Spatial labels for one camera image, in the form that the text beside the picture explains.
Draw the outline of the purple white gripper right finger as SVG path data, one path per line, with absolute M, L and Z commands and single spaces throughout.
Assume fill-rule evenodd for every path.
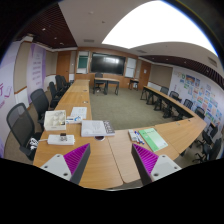
M 137 144 L 132 145 L 131 153 L 143 185 L 181 170 L 167 155 L 158 156 Z

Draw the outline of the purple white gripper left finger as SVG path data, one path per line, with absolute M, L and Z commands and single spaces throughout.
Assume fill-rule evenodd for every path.
M 72 183 L 79 184 L 89 156 L 90 144 L 85 144 L 65 155 L 54 155 L 41 166 L 41 169 Z

